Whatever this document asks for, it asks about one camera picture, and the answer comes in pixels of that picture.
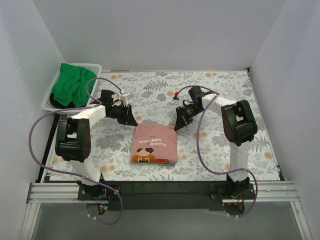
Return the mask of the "pink t-shirt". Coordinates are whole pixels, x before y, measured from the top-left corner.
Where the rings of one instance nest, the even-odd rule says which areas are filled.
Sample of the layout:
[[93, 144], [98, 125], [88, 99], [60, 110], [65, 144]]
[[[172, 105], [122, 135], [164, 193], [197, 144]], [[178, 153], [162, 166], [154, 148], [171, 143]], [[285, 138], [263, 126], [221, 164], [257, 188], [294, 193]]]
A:
[[135, 164], [176, 164], [178, 135], [174, 126], [138, 124], [133, 132], [131, 161]]

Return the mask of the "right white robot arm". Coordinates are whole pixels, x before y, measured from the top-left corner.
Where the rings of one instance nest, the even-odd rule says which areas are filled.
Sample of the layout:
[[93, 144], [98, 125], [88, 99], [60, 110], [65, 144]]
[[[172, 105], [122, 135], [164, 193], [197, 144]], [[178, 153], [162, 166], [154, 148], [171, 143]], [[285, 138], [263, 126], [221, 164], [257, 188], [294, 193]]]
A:
[[258, 126], [247, 100], [234, 101], [223, 98], [216, 91], [199, 85], [187, 86], [191, 100], [181, 99], [179, 92], [173, 100], [179, 102], [174, 130], [190, 125], [194, 117], [204, 118], [207, 111], [221, 116], [223, 132], [230, 146], [229, 170], [226, 181], [213, 188], [214, 195], [237, 199], [249, 190], [253, 173], [248, 169], [249, 149], [258, 132]]

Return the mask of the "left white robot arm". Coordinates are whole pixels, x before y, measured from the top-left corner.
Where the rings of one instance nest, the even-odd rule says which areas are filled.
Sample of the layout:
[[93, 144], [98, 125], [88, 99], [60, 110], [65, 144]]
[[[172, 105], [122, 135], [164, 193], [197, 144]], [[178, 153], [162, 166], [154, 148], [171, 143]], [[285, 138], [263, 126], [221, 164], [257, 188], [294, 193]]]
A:
[[55, 153], [71, 164], [81, 177], [77, 183], [85, 194], [95, 200], [103, 199], [108, 191], [101, 184], [104, 177], [89, 159], [92, 147], [91, 127], [104, 118], [116, 119], [121, 125], [136, 127], [138, 123], [129, 104], [132, 98], [132, 93], [102, 90], [100, 98], [92, 101], [88, 109], [58, 121]]

